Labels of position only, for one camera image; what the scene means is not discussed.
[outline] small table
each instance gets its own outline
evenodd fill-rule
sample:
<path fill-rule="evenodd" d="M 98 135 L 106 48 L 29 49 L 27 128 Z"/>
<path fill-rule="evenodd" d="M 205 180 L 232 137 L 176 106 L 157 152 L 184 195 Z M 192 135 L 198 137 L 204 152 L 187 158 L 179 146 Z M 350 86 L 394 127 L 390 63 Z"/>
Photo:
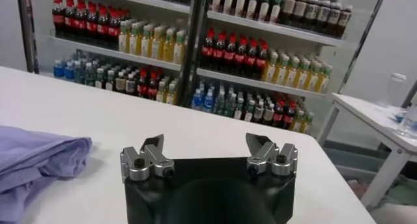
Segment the small table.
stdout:
<path fill-rule="evenodd" d="M 384 108 L 341 94 L 333 94 L 332 99 L 332 107 L 316 138 L 321 146 L 324 145 L 339 111 L 344 110 L 367 124 L 373 130 L 373 135 L 392 150 L 361 199 L 365 207 L 374 208 L 378 205 L 404 165 L 408 161 L 417 160 L 417 140 L 394 133 L 398 126 L 398 123 L 394 120 L 394 113 L 401 110 L 398 107 Z"/>

